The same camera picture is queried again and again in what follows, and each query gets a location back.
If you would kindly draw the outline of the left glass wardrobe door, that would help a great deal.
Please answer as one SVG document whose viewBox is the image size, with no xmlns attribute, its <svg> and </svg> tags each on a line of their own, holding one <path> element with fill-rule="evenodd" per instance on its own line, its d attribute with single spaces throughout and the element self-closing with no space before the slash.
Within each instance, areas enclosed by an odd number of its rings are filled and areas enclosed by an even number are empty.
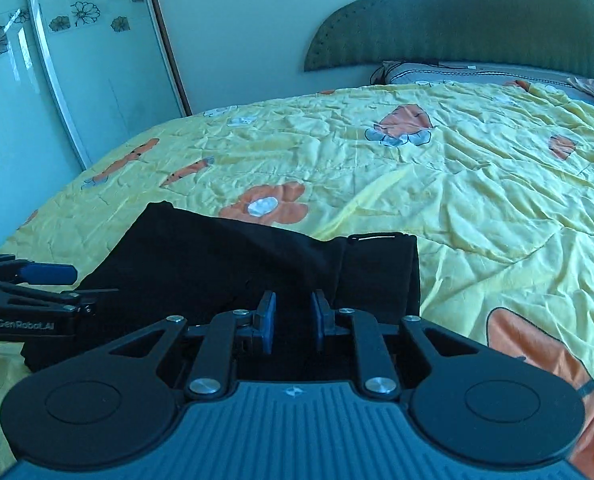
<svg viewBox="0 0 594 480">
<path fill-rule="evenodd" d="M 78 174 L 27 0 L 0 0 L 0 246 Z"/>
</svg>

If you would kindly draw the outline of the black pants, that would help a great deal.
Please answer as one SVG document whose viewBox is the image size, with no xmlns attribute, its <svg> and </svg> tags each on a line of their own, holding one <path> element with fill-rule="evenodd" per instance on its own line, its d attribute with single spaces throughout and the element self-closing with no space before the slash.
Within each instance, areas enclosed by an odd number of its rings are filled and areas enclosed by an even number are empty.
<svg viewBox="0 0 594 480">
<path fill-rule="evenodd" d="M 81 342 L 29 342 L 22 348 L 38 372 L 170 314 L 207 324 L 224 311 L 254 310 L 264 292 L 276 294 L 273 348 L 245 358 L 239 373 L 269 380 L 344 376 L 348 356 L 315 348 L 310 298 L 321 290 L 335 308 L 367 311 L 396 324 L 419 314 L 419 256 L 411 235 L 379 233 L 327 242 L 296 232 L 209 218 L 168 203 L 149 205 L 109 256 L 81 283 L 106 289 L 99 322 Z"/>
</svg>

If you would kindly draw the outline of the yellow floral bedspread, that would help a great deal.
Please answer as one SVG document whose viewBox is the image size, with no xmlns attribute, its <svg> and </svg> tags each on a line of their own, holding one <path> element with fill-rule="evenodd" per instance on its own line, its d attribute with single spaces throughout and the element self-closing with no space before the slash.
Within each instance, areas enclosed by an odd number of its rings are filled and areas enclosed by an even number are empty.
<svg viewBox="0 0 594 480">
<path fill-rule="evenodd" d="M 318 240 L 412 234 L 424 318 L 584 396 L 594 479 L 594 106 L 542 84 L 417 82 L 214 108 L 150 128 L 3 244 L 91 273 L 150 203 Z"/>
</svg>

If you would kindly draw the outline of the right glass wardrobe door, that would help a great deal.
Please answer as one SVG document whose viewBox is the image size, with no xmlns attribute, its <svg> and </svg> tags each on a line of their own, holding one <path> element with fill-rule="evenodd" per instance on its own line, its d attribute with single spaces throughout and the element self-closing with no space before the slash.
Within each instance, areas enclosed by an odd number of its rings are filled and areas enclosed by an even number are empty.
<svg viewBox="0 0 594 480">
<path fill-rule="evenodd" d="M 185 115 L 154 0 L 28 3 L 46 80 L 83 168 Z"/>
</svg>

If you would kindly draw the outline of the glass wardrobe door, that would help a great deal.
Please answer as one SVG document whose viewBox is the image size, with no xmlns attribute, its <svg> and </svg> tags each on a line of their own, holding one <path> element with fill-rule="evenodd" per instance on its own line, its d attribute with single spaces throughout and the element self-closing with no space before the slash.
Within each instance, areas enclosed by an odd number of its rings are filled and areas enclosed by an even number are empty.
<svg viewBox="0 0 594 480">
<path fill-rule="evenodd" d="M 27 0 L 0 0 L 0 246 L 78 174 Z"/>
<path fill-rule="evenodd" d="M 46 80 L 83 168 L 185 115 L 154 0 L 28 3 Z"/>
</svg>

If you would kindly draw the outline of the green padded headboard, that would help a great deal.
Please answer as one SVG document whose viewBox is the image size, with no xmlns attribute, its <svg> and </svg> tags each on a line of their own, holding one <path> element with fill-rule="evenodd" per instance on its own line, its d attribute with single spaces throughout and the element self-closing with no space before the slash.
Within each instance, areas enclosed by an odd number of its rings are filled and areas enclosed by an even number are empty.
<svg viewBox="0 0 594 480">
<path fill-rule="evenodd" d="M 332 13 L 303 68 L 480 62 L 594 79 L 594 0 L 357 0 Z"/>
</svg>

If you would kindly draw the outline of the grey patterned pillow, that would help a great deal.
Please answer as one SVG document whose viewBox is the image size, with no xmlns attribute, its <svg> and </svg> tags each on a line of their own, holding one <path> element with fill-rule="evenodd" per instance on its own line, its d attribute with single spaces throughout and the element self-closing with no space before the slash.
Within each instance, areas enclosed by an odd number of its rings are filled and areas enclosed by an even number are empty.
<svg viewBox="0 0 594 480">
<path fill-rule="evenodd" d="M 576 90 L 574 76 L 557 70 L 524 65 L 474 62 L 413 63 L 384 61 L 371 76 L 372 84 L 405 84 L 406 82 L 503 82 L 521 79 L 531 84 L 544 84 L 560 89 Z"/>
</svg>

